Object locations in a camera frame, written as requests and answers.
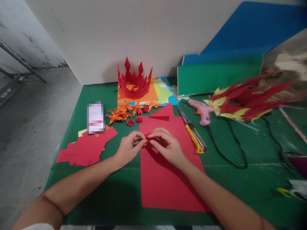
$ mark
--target concrete floor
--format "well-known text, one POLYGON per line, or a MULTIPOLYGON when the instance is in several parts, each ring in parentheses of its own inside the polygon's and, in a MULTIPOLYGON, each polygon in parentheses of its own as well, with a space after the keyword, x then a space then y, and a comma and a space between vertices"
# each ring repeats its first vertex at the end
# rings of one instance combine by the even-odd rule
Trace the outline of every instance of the concrete floor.
POLYGON ((70 68, 39 73, 0 109, 0 229, 42 193, 82 89, 70 68))

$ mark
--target black cable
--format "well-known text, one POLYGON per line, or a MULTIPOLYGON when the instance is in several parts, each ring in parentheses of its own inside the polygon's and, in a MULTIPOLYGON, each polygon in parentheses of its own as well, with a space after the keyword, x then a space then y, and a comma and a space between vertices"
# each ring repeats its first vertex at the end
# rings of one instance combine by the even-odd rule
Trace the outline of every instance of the black cable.
POLYGON ((273 135, 273 132, 272 132, 272 129, 271 129, 271 125, 270 125, 269 121, 268 121, 264 116, 262 116, 262 119, 266 122, 266 124, 267 124, 267 126, 268 126, 269 134, 270 134, 271 138, 272 138, 272 139, 276 142, 276 144, 278 144, 278 146, 279 146, 278 156, 279 156, 280 160, 281 160, 283 163, 285 163, 290 169, 292 169, 292 170, 294 170, 294 171, 297 172, 297 169, 295 169, 294 167, 292 167, 292 166, 285 160, 285 158, 284 158, 284 154, 285 154, 285 153, 291 154, 291 152, 284 152, 283 147, 281 146, 281 144, 278 142, 278 140, 277 140, 277 139, 274 137, 274 135, 273 135))
POLYGON ((236 143, 237 143, 237 145, 238 145, 238 147, 239 147, 239 149, 240 149, 240 152, 241 152, 241 154, 242 154, 242 157, 243 157, 243 160, 244 160, 244 165, 243 165, 243 166, 236 165, 235 163, 231 162, 227 157, 225 157, 225 156, 221 153, 221 151, 218 149, 218 147, 217 147, 217 145, 216 145, 216 143, 215 143, 215 140, 214 140, 214 138, 213 138, 213 135, 212 135, 212 132, 211 132, 210 127, 209 127, 209 126, 205 126, 205 127, 207 128, 208 134, 209 134, 209 136, 210 136, 210 138, 211 138, 211 140, 212 140, 212 143, 213 143, 214 147, 216 148, 217 152, 221 155, 221 157, 224 158, 224 160, 226 160, 228 163, 230 163, 231 165, 235 166, 235 167, 238 168, 238 169, 246 169, 246 168, 248 167, 248 162, 247 162, 246 154, 245 154, 245 152, 244 152, 244 150, 243 150, 243 148, 242 148, 242 146, 241 146, 241 144, 240 144, 238 138, 237 138, 236 135, 234 134, 234 131, 233 131, 233 129, 232 129, 232 126, 231 126, 231 124, 230 124, 229 119, 226 119, 226 121, 227 121, 227 124, 228 124, 228 126, 229 126, 229 128, 230 128, 230 131, 231 131, 232 135, 233 135, 233 138, 234 138, 234 140, 236 141, 236 143))

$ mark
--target hand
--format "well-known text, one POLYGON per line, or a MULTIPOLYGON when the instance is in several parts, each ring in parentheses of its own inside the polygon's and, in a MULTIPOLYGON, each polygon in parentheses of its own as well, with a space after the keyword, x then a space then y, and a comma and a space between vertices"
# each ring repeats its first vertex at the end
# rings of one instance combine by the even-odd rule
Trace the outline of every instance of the hand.
POLYGON ((144 134, 139 131, 133 131, 128 136, 123 137, 114 155, 118 166, 122 168, 131 162, 146 142, 144 134))
POLYGON ((187 162, 189 162, 183 154, 177 139, 165 128, 154 129, 148 137, 162 138, 166 141, 168 144, 166 147, 163 147, 155 140, 150 140, 150 143, 177 168, 182 168, 187 162))

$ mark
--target yellow utility knife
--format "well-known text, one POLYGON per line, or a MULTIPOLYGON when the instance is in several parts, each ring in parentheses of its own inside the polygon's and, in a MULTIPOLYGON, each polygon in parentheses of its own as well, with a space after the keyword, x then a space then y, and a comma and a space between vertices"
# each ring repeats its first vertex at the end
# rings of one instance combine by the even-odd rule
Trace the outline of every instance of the yellow utility knife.
POLYGON ((182 111, 182 109, 179 106, 176 106, 178 111, 180 112, 183 121, 185 122, 185 128, 188 130, 188 133, 190 134, 196 149, 197 149, 197 153, 204 153, 206 151, 206 144, 204 143, 204 141, 202 140, 202 138, 199 136, 198 132, 196 131, 196 129, 194 128, 193 124, 189 121, 189 119, 187 118, 187 116, 184 114, 184 112, 182 111))

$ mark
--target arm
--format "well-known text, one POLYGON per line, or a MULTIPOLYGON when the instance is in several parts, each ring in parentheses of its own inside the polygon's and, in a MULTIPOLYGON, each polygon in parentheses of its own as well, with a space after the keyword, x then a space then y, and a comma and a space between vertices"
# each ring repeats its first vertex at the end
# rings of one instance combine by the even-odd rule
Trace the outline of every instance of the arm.
POLYGON ((251 207, 227 191, 193 165, 182 153, 178 141, 164 128, 157 128, 148 137, 164 139, 168 146, 150 143, 189 179, 195 190, 210 207, 226 230, 275 229, 251 207))
POLYGON ((12 230, 37 223, 47 223, 54 229, 60 229, 63 217, 110 174, 132 161, 145 143, 145 136, 137 131, 122 138, 114 156, 62 179, 38 196, 22 213, 12 230))

